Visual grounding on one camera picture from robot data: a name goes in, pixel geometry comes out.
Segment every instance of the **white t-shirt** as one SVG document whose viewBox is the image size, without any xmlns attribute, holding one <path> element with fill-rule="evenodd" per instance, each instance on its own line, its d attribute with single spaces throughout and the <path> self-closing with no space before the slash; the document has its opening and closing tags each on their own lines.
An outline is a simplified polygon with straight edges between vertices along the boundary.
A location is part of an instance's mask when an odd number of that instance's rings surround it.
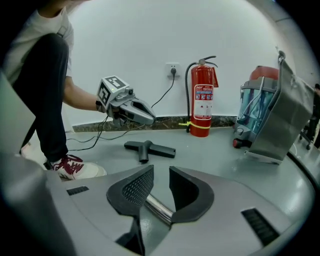
<svg viewBox="0 0 320 256">
<path fill-rule="evenodd" d="M 4 74 L 12 85 L 18 79 L 24 61 L 32 47 L 41 37 L 50 33 L 61 35 L 68 44 L 69 59 L 66 75 L 68 77 L 72 76 L 71 51 L 74 45 L 74 30 L 69 22 L 66 9 L 64 8 L 54 18 L 42 17 L 36 10 L 25 22 L 21 32 L 11 43 L 10 50 L 4 58 Z"/>
</svg>

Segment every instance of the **sneaker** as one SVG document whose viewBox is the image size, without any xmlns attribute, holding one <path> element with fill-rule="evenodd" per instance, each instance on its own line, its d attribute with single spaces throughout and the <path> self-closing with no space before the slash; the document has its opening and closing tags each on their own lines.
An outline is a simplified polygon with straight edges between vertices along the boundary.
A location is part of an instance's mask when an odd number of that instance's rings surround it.
<svg viewBox="0 0 320 256">
<path fill-rule="evenodd" d="M 52 169 L 59 173 L 59 176 L 69 180 L 80 180 L 95 178 L 107 175 L 101 166 L 92 162 L 83 162 L 77 156 L 67 154 L 61 160 L 52 163 Z"/>
</svg>

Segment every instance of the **white wall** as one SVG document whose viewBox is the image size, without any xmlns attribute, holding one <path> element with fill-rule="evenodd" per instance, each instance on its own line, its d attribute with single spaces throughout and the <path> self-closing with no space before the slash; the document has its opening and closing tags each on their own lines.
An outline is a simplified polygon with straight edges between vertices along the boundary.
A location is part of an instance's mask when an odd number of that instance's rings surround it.
<svg viewBox="0 0 320 256">
<path fill-rule="evenodd" d="M 257 7 L 263 15 L 269 17 L 287 39 L 295 64 L 296 75 L 310 86 L 320 82 L 320 70 L 317 59 L 299 26 L 291 16 L 277 3 L 270 0 L 247 0 Z"/>
<path fill-rule="evenodd" d="M 189 63 L 217 55 L 219 88 L 213 115 L 237 115 L 239 87 L 256 66 L 277 68 L 276 46 L 295 70 L 287 42 L 258 9 L 245 0 L 94 0 L 70 16 L 75 45 L 74 82 L 95 94 L 100 79 L 117 75 L 149 104 L 170 86 L 165 63 Z M 184 116 L 183 76 L 154 108 L 157 116 Z M 72 125 L 105 116 L 66 108 Z"/>
</svg>

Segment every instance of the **marble baseboard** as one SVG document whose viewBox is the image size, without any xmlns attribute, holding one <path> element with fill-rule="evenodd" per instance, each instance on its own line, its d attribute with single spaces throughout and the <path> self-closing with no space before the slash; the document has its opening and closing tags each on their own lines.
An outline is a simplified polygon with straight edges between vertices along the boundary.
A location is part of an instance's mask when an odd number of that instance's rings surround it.
<svg viewBox="0 0 320 256">
<path fill-rule="evenodd" d="M 185 123 L 186 116 L 168 116 L 168 117 L 157 117 L 154 124 L 151 125 L 143 125 L 137 124 L 134 122 L 127 122 L 121 128 L 117 128 L 114 126 L 113 122 L 106 122 L 103 126 L 103 131 L 111 132 L 111 131 L 128 131 L 132 129 L 136 130 L 169 130 L 169 129 L 185 129 L 185 126 L 178 125 L 178 123 Z M 214 115 L 211 119 L 211 127 L 231 127 L 235 122 L 235 116 L 221 116 Z M 98 132 L 99 129 L 101 131 L 99 122 L 75 125 L 73 129 L 76 133 L 82 132 Z"/>
</svg>

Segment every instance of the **black pants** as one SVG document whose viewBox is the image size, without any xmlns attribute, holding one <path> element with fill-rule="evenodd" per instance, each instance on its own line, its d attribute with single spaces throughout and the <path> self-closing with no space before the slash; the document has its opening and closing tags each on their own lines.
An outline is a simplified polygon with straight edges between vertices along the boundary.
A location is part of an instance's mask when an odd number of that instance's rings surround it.
<svg viewBox="0 0 320 256">
<path fill-rule="evenodd" d="M 320 148 L 320 131 L 319 131 L 319 133 L 318 133 L 318 136 L 317 136 L 316 139 L 315 139 L 314 146 L 315 146 L 317 149 Z"/>
<path fill-rule="evenodd" d="M 69 47 L 56 34 L 43 36 L 27 55 L 21 73 L 13 85 L 24 104 L 35 115 L 23 145 L 35 130 L 41 150 L 50 162 L 68 152 L 61 110 Z"/>
<path fill-rule="evenodd" d="M 309 121 L 309 127 L 306 133 L 306 136 L 310 141 L 313 141 L 315 138 L 318 123 L 319 123 L 319 118 L 314 116 Z"/>
</svg>

